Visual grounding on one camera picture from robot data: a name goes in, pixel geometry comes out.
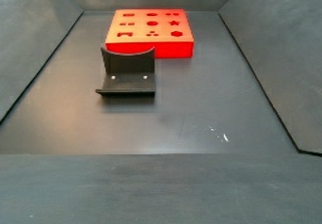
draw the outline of star-shaped hole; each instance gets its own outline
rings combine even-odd
[[[180,22],[172,21],[169,22],[171,25],[179,25]]]

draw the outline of shape sorter block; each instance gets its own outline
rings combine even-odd
[[[155,47],[155,58],[192,57],[193,37],[181,9],[116,10],[105,39],[108,51],[140,53]]]

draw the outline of black l-shaped holder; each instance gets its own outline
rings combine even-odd
[[[105,79],[100,95],[155,94],[155,48],[133,55],[122,55],[100,47]]]

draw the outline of black bracket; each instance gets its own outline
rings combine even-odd
[[[105,79],[96,93],[110,94],[155,94],[155,48],[133,55],[120,55],[100,48]]]

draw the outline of circular hole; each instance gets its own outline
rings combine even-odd
[[[157,22],[146,22],[148,25],[157,25]]]

